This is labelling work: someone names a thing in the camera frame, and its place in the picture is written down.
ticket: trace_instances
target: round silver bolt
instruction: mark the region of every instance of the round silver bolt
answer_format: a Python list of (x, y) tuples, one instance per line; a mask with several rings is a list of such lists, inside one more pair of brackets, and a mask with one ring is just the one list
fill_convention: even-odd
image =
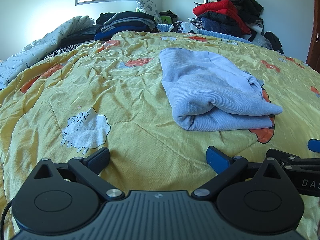
[(198, 197), (206, 197), (210, 194), (210, 191), (206, 188), (198, 188), (193, 193)]
[(112, 188), (112, 189), (109, 189), (106, 194), (108, 197), (119, 197), (121, 196), (122, 191), (117, 188)]

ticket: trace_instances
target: brown wooden door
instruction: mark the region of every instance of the brown wooden door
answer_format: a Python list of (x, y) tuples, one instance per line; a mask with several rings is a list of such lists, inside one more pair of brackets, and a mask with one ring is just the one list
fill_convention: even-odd
[(307, 63), (320, 73), (320, 0), (315, 0), (313, 33)]

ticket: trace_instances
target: wall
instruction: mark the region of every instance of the wall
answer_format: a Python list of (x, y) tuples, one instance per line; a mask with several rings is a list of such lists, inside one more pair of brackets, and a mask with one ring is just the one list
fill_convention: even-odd
[[(171, 10), (181, 20), (194, 17), (193, 2), (203, 0), (163, 0), (163, 10)], [(271, 31), (280, 39), (286, 55), (307, 59), (314, 16), (314, 0), (256, 0), (265, 9), (265, 32)]]
[[(155, 0), (161, 10), (162, 0)], [(6, 60), (77, 15), (97, 19), (100, 13), (133, 11), (135, 1), (75, 5), (75, 0), (0, 0), (0, 59)]]

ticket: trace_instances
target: red puffer jacket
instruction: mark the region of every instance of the red puffer jacket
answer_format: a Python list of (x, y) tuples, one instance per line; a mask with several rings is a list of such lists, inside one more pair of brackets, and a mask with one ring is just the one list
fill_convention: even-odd
[(210, 3), (205, 3), (193, 8), (193, 13), (196, 16), (199, 16), (200, 14), (203, 14), (207, 11), (214, 11), (216, 13), (228, 15), (234, 20), (236, 20), (242, 33), (244, 34), (251, 33), (250, 29), (247, 27), (247, 25), (245, 25), (243, 20), (241, 20), (241, 18), (239, 17), (238, 10), (236, 9), (236, 7), (233, 5), (231, 1), (222, 0), (218, 2), (210, 2)]

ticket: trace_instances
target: bed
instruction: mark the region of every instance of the bed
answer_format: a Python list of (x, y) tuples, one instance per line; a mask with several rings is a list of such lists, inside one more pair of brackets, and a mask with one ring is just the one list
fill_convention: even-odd
[[(283, 113), (274, 129), (186, 131), (172, 118), (161, 85), (165, 48), (207, 50), (264, 80), (267, 98)], [(320, 75), (300, 60), (232, 39), (200, 34), (120, 32), (103, 46), (81, 45), (19, 73), (0, 91), (0, 206), (12, 199), (42, 157), (64, 163), (110, 149), (100, 174), (124, 192), (189, 192), (216, 173), (206, 163), (213, 145), (229, 156), (262, 162), (270, 148), (317, 158), (307, 148), (320, 138)], [(301, 196), (297, 231), (317, 240), (319, 198)], [(5, 238), (18, 227), (8, 215)]]

